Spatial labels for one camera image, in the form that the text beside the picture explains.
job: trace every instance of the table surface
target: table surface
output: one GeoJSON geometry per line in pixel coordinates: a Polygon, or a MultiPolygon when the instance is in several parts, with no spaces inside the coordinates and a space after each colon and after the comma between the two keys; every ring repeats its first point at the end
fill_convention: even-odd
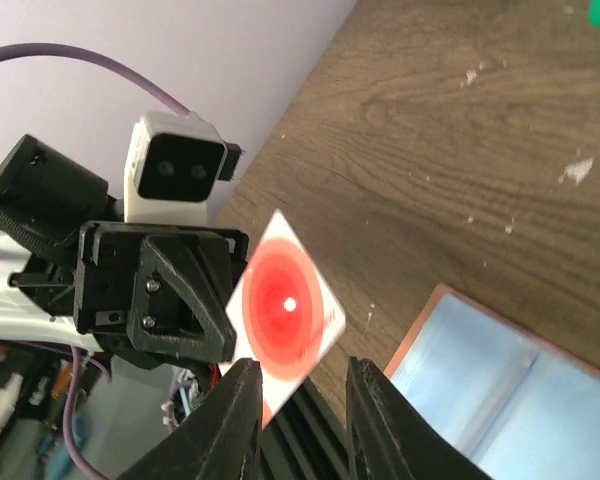
{"type": "Polygon", "coordinates": [[[256,243],[277,208],[347,311],[312,374],[340,418],[348,357],[384,368],[439,283],[600,368],[586,3],[360,0],[218,224],[256,243]]]}

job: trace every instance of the triangular black bracket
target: triangular black bracket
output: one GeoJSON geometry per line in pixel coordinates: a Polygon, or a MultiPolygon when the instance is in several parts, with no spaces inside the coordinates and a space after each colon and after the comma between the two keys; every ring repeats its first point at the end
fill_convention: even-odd
{"type": "Polygon", "coordinates": [[[230,361],[236,333],[224,310],[232,290],[228,262],[229,245],[212,232],[147,235],[127,322],[133,347],[208,363],[230,361]]]}
{"type": "Polygon", "coordinates": [[[349,359],[349,470],[355,480],[488,480],[449,445],[371,360],[349,359]]]}
{"type": "Polygon", "coordinates": [[[262,433],[260,364],[241,359],[169,437],[118,480],[256,480],[262,433]]]}

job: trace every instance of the red wire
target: red wire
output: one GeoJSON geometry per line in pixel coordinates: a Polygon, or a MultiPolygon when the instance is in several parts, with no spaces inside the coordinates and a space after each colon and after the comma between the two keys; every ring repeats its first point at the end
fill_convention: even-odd
{"type": "Polygon", "coordinates": [[[217,365],[210,365],[211,367],[211,388],[216,386],[216,383],[218,383],[218,366],[217,365]]]}

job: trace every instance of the camera lens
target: camera lens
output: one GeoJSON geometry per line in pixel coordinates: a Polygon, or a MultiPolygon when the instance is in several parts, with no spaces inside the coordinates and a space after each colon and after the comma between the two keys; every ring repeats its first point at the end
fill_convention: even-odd
{"type": "Polygon", "coordinates": [[[174,173],[175,169],[173,168],[173,163],[168,160],[161,160],[158,163],[158,173],[163,177],[171,177],[174,173]]]}
{"type": "Polygon", "coordinates": [[[191,178],[196,181],[202,181],[207,177],[207,170],[202,165],[191,167],[191,178]]]}

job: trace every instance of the white card with red circle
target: white card with red circle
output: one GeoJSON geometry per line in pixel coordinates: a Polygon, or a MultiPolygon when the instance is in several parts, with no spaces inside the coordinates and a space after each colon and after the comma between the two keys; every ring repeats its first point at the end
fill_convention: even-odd
{"type": "Polygon", "coordinates": [[[262,369],[264,428],[342,335],[345,313],[280,211],[227,304],[236,330],[233,361],[262,369]]]}

